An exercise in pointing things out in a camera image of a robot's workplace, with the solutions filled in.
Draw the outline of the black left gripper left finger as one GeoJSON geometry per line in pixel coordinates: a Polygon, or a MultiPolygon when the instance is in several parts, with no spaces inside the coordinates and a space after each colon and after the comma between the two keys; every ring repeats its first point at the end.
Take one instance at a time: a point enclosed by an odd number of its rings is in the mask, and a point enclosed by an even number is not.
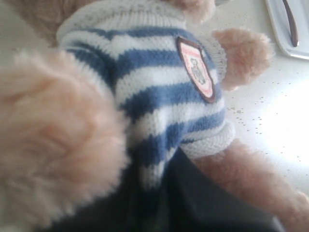
{"type": "Polygon", "coordinates": [[[150,209],[149,194],[140,185],[139,164],[134,160],[125,169],[115,193],[79,208],[46,231],[139,232],[150,209]]]}

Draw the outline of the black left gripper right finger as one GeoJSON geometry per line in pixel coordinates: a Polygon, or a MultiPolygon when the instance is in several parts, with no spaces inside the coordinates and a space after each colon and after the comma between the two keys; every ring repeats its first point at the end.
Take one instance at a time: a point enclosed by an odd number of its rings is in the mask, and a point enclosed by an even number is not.
{"type": "Polygon", "coordinates": [[[282,232],[279,220],[227,193],[178,149],[167,173],[172,232],[282,232]]]}

